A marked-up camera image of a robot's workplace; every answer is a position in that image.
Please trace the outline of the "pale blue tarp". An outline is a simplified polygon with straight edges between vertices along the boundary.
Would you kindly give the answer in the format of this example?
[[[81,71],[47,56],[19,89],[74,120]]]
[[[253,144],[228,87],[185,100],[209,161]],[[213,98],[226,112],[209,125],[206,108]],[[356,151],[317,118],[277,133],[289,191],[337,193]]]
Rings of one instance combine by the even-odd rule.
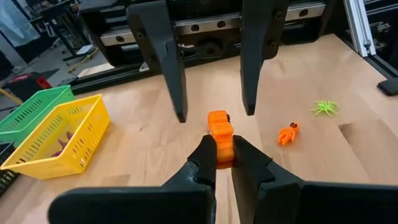
[[[0,0],[0,31],[13,47],[40,38],[40,34],[11,0]]]

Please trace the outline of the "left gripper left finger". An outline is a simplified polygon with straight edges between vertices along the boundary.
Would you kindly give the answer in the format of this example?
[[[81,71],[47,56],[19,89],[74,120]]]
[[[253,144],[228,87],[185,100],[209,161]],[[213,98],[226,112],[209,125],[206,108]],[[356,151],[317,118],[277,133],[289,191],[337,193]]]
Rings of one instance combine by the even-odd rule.
[[[204,135],[184,165],[156,187],[83,187],[49,206],[50,224],[215,224],[216,142]]]

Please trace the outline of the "silver aluminium frame post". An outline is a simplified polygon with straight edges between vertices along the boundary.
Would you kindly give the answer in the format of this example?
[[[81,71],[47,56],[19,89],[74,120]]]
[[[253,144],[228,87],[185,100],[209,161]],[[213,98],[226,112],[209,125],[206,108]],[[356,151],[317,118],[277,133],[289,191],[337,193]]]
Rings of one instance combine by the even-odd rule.
[[[375,55],[373,36],[363,0],[343,0],[354,44],[354,50],[362,57]]]

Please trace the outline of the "green plastic spider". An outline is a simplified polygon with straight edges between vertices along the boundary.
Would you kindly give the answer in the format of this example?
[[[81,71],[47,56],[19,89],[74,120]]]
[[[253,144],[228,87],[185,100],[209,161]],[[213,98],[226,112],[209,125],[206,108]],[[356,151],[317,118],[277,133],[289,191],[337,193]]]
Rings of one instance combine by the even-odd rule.
[[[334,114],[338,113],[335,110],[336,107],[339,107],[339,105],[334,101],[316,101],[315,108],[312,109],[311,112],[314,112],[315,116],[320,113],[325,113],[328,116],[332,117]]]

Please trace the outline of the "yellow plastic basket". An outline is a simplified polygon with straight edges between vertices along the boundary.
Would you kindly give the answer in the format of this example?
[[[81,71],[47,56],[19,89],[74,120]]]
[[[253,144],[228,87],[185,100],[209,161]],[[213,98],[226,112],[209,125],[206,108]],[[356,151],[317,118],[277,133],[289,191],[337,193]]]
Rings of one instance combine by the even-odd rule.
[[[56,106],[10,155],[1,170],[50,179],[85,171],[110,123],[101,95]],[[68,141],[66,132],[73,137]],[[65,149],[58,157],[52,154]]]

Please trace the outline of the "green plastic basket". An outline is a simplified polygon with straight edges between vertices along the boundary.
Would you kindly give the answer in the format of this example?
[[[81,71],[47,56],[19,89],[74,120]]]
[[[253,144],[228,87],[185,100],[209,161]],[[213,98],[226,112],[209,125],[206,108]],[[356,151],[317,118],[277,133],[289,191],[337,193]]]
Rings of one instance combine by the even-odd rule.
[[[17,147],[57,105],[74,99],[70,85],[38,91],[0,122],[0,143]]]

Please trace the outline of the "black plastic basket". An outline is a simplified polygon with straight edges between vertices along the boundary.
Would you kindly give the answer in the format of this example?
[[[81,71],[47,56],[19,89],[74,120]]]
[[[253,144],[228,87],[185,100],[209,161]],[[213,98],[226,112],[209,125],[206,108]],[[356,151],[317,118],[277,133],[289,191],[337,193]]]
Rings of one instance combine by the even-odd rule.
[[[13,142],[0,143],[0,166],[2,166],[9,156],[15,151]],[[8,190],[8,188],[15,182],[20,176],[19,173],[12,170],[1,170],[0,169],[0,198]]]

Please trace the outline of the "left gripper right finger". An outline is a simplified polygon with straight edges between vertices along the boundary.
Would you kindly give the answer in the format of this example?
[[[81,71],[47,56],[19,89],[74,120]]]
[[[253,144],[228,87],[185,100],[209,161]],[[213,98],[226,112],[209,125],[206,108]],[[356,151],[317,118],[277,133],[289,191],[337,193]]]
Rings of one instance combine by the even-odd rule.
[[[303,180],[235,135],[241,224],[398,224],[398,186]]]

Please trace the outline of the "orange pumpkin toy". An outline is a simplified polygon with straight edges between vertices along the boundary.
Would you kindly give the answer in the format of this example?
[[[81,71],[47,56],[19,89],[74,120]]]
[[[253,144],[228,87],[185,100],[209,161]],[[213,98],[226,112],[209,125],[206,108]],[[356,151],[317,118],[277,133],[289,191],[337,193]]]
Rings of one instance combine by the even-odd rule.
[[[289,142],[294,142],[295,137],[299,131],[300,125],[298,123],[290,123],[288,127],[285,127],[279,131],[277,143],[284,146]]]
[[[208,128],[216,142],[216,168],[228,169],[234,159],[234,129],[229,114],[225,110],[211,111],[208,114]]]

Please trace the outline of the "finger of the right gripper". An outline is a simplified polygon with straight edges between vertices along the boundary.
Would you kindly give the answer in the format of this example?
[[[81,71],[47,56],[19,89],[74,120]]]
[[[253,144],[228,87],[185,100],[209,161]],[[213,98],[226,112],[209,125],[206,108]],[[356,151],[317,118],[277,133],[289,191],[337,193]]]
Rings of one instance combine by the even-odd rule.
[[[289,0],[243,0],[240,75],[246,114],[255,112],[262,64],[276,56]]]
[[[149,69],[164,75],[179,122],[187,118],[186,76],[166,0],[131,4],[129,28]]]

